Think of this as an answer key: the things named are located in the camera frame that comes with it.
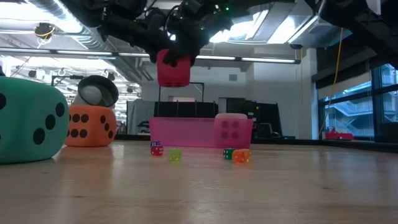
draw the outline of teal die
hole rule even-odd
[[[180,161],[182,159],[182,151],[181,149],[169,149],[167,157],[171,162]]]
[[[224,149],[224,159],[227,160],[232,160],[232,153],[234,152],[235,149],[231,149],[231,148],[226,148]]]
[[[68,132],[68,104],[56,88],[0,77],[0,163],[50,159]]]

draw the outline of table surface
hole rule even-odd
[[[0,166],[0,223],[398,223],[397,154],[252,145],[248,164],[222,149],[171,163],[149,145]]]

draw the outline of blue die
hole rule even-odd
[[[160,146],[160,141],[151,141],[150,146]]]

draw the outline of ceiling pipe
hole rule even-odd
[[[70,24],[81,27],[80,34],[89,35],[86,37],[73,37],[79,43],[84,45],[88,50],[94,51],[112,51],[117,52],[117,49],[108,42],[104,42],[100,35],[86,26],[84,26],[59,0],[25,0],[29,4],[51,13],[57,19],[67,21]],[[120,74],[130,82],[140,83],[142,80],[141,71],[139,69],[126,63],[123,59],[107,60],[108,63],[113,64],[120,72]]]

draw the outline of orange die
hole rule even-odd
[[[113,141],[115,133],[116,117],[111,109],[86,105],[69,107],[67,146],[107,146]]]
[[[232,160],[237,163],[247,163],[250,161],[251,152],[249,149],[238,149],[232,153]]]

